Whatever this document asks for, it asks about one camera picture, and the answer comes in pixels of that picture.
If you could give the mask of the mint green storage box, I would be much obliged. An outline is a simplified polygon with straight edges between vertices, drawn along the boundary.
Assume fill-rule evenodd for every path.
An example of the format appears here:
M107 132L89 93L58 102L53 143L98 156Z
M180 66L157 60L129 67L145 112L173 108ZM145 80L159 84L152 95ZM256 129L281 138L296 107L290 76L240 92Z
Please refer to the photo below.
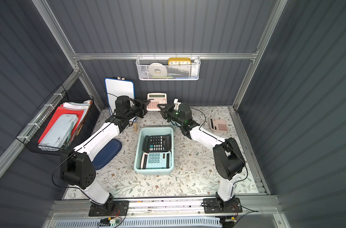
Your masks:
M142 146L145 136L147 135L168 135L170 134L172 137L172 149L169 151L171 152L171 167L169 169L140 169L141 166L141 160L142 160ZM168 126L163 127L145 127L140 130L139 137L138 137L138 144L136 149L136 155L135 155L135 161L134 161L134 170L137 173L143 174L143 175L168 175L170 174L174 169L174 133L173 129Z

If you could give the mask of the black calculator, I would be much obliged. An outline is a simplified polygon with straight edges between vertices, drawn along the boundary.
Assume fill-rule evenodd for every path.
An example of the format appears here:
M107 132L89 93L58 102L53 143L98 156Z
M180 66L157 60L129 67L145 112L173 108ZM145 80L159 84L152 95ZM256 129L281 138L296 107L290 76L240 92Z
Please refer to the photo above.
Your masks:
M147 135L144 138L142 151L151 152L168 152L172 149L172 137L168 135Z

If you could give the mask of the teal calculator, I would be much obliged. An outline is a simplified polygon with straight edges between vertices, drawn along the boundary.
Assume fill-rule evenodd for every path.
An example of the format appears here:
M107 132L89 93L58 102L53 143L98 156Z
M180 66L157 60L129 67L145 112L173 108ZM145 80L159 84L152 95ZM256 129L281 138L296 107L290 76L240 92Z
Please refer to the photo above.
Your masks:
M146 169L169 169L171 167L171 152L148 153Z

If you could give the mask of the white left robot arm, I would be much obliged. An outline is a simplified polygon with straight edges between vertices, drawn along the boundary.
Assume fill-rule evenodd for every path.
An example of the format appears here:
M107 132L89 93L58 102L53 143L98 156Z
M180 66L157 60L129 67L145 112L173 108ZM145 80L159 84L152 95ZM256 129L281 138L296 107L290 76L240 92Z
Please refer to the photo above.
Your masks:
M101 186L96 178L93 161L99 152L130 125L130 120L147 114L150 100L138 100L119 96L115 111L99 130L80 145L61 154L60 179L71 188L79 189L92 205L89 216L111 215L115 210L111 193Z

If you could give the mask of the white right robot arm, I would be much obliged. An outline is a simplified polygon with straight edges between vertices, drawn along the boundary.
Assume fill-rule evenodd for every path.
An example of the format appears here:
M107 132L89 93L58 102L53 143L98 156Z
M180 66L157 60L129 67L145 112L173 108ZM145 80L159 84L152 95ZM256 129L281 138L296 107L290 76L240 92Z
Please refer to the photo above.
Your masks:
M240 182L238 177L247 169L237 141L232 137L225 139L205 130L201 124L194 121L191 107L187 103L158 104L157 107L163 119L179 127L184 136L201 143L213 152L215 167L221 180L215 194L215 205L203 205L221 212L232 207L236 202L234 190Z

